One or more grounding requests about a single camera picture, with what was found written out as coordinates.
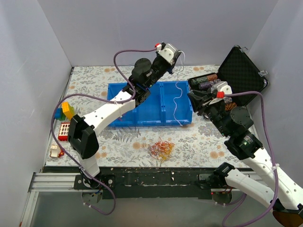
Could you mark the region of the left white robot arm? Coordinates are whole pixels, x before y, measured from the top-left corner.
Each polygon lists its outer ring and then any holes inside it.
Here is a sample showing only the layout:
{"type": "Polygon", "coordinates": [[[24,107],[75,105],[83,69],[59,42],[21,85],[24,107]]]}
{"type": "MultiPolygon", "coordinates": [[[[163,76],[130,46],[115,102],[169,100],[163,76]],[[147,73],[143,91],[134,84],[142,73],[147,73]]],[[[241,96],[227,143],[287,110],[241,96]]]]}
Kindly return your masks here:
{"type": "Polygon", "coordinates": [[[95,157],[99,149],[97,136],[110,123],[142,104],[150,93],[150,88],[166,73],[172,73],[177,57],[172,63],[159,53],[153,62],[141,58],[135,62],[129,83],[111,99],[110,103],[102,105],[97,110],[80,117],[75,115],[71,119],[68,141],[77,151],[81,165],[81,172],[85,175],[84,183],[90,189],[100,186],[100,172],[95,157]]]}

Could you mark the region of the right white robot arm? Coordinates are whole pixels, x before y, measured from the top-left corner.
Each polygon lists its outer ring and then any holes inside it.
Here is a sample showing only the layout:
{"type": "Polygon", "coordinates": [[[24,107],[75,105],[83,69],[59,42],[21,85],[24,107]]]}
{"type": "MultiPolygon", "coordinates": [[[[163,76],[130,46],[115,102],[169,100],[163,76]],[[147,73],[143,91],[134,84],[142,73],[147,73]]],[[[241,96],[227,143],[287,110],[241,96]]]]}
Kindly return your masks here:
{"type": "Polygon", "coordinates": [[[212,179],[220,188],[231,186],[250,196],[267,209],[254,219],[243,223],[246,227],[262,219],[268,213],[284,227],[299,227],[303,224],[303,189],[291,179],[276,162],[271,142],[269,150],[249,131],[253,121],[243,107],[225,110],[224,97],[263,95],[257,91],[233,94],[231,91],[193,91],[188,98],[197,115],[206,114],[217,130],[225,137],[225,146],[238,160],[248,165],[261,179],[259,183],[244,175],[234,166],[223,163],[213,172],[212,179]]]}

